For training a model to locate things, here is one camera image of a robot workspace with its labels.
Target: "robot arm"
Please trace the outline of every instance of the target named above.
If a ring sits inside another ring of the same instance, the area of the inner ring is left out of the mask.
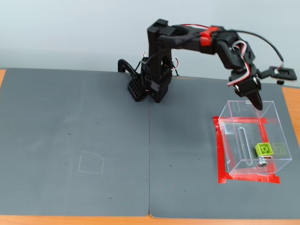
[[[224,67],[232,70],[227,85],[233,86],[240,97],[246,96],[258,110],[263,108],[258,92],[261,89],[260,79],[271,76],[278,79],[278,84],[283,84],[284,80],[297,79],[293,69],[283,67],[270,67],[261,73],[253,64],[255,55],[248,42],[233,30],[218,26],[204,29],[184,24],[168,26],[168,21],[159,19],[147,29],[147,33],[149,57],[143,57],[140,61],[141,73],[125,60],[118,62],[118,71],[127,70],[133,78],[128,84],[128,90],[136,101],[149,94],[156,102],[160,102],[167,93],[172,79],[171,49],[218,54]]]

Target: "clear plastic box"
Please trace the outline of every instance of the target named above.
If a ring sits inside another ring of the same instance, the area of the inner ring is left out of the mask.
[[[292,160],[274,102],[262,103],[259,111],[250,101],[228,101],[219,117],[230,174],[276,173]]]

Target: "gray work surface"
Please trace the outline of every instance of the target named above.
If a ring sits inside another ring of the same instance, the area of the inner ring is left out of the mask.
[[[149,101],[109,72],[8,69],[0,214],[146,216]]]
[[[173,79],[164,99],[150,100],[150,214],[156,218],[300,218],[300,151],[281,87],[263,84],[275,102],[292,161],[281,184],[218,184],[216,130],[227,100],[241,100],[224,80]]]

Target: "wire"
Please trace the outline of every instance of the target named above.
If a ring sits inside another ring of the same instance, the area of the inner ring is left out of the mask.
[[[173,67],[175,67],[174,64],[173,64]],[[180,76],[177,72],[177,69],[175,69],[175,72],[176,72],[176,76]]]
[[[264,38],[263,36],[259,35],[259,34],[255,34],[253,32],[250,31],[246,31],[246,30],[217,30],[217,31],[213,31],[213,33],[234,33],[234,32],[238,32],[238,33],[245,33],[245,34],[251,34],[253,36],[256,36],[262,40],[264,40],[265,42],[267,42],[277,53],[278,57],[280,58],[280,60],[282,62],[284,62],[282,55],[280,54],[280,52],[278,51],[278,49],[266,38]]]
[[[240,54],[240,57],[242,58],[242,60],[245,62],[245,66],[246,66],[246,69],[247,69],[247,73],[244,74],[243,76],[239,77],[238,79],[235,79],[234,81],[231,81],[229,83],[227,83],[227,86],[231,86],[231,85],[234,85],[236,83],[239,83],[243,80],[245,80],[246,78],[248,78],[250,76],[250,67],[249,65],[246,63],[246,60],[245,60],[245,52],[246,52],[246,49],[247,49],[247,44],[244,42],[244,41],[236,41],[233,43],[232,45],[232,49],[234,49],[235,47],[238,47],[238,44],[243,44],[243,48],[242,48],[242,51],[241,51],[241,54]]]
[[[141,62],[139,62],[139,64],[137,64],[137,67],[135,68],[135,71],[139,68]]]
[[[189,26],[189,27],[203,27],[203,28],[209,28],[208,26],[203,26],[203,25],[199,25],[199,24],[181,24],[182,26]]]
[[[179,59],[178,59],[177,57],[173,57],[173,58],[172,58],[172,62],[173,62],[174,59],[176,59],[176,61],[177,61],[177,66],[175,67],[174,64],[173,64],[173,67],[174,67],[174,68],[172,68],[171,70],[176,70],[176,69],[178,69],[178,67],[179,67]]]
[[[193,40],[194,38],[198,38],[198,37],[200,37],[200,33],[199,33],[199,32],[196,32],[192,37],[190,37],[190,38],[188,38],[188,39],[186,39],[186,40],[184,40],[184,41],[179,42],[175,47],[184,45],[184,44],[186,44],[187,42],[190,42],[190,41]],[[142,61],[142,60],[141,60],[140,63],[142,63],[142,64],[147,64],[147,63],[149,63],[150,60],[153,59],[154,57],[157,57],[158,55],[161,55],[161,54],[163,54],[163,53],[165,53],[165,52],[167,52],[167,51],[169,51],[169,50],[170,50],[170,48],[165,48],[165,49],[163,49],[163,50],[161,50],[161,51],[159,51],[159,52],[157,52],[157,53],[151,55],[151,56],[148,58],[147,61]]]
[[[247,49],[247,44],[244,41],[236,41],[232,44],[232,49],[234,49],[235,47],[239,47],[237,44],[243,44],[243,49],[240,54],[240,56],[243,58]]]

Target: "black cable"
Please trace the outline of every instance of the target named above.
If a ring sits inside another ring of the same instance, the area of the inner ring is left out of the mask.
[[[213,31],[212,33],[231,33],[231,32],[239,32],[239,33],[245,33],[245,34],[251,34],[253,36],[256,36],[262,40],[264,40],[265,42],[267,42],[274,50],[275,52],[277,53],[278,57],[280,58],[281,61],[284,61],[283,60],[283,57],[282,55],[280,54],[280,52],[278,51],[278,49],[266,38],[264,38],[263,36],[259,35],[259,34],[255,34],[253,32],[250,32],[250,31],[246,31],[246,30],[217,30],[217,31]]]
[[[173,65],[173,68],[175,68],[174,64],[172,64],[172,65]],[[176,72],[176,76],[180,76],[177,72],[177,69],[175,69],[175,72]]]
[[[139,64],[137,64],[137,67],[135,68],[135,71],[139,68],[141,62],[139,62]]]
[[[176,47],[181,46],[181,45],[184,45],[184,44],[186,44],[187,42],[190,42],[190,41],[193,40],[194,38],[198,38],[198,37],[200,37],[200,33],[199,33],[199,32],[196,32],[192,37],[190,37],[190,38],[188,38],[188,39],[186,39],[186,40],[184,40],[184,41],[178,43],[178,44],[176,45]],[[154,57],[156,57],[156,56],[158,56],[158,55],[161,55],[162,53],[165,53],[165,52],[167,52],[167,51],[169,51],[169,50],[170,50],[169,48],[163,49],[163,50],[161,50],[161,51],[159,51],[159,52],[157,52],[157,53],[151,55],[151,56],[148,58],[147,61],[144,62],[144,61],[141,60],[140,63],[142,63],[142,64],[147,64],[147,63],[149,63],[150,60],[153,59]]]

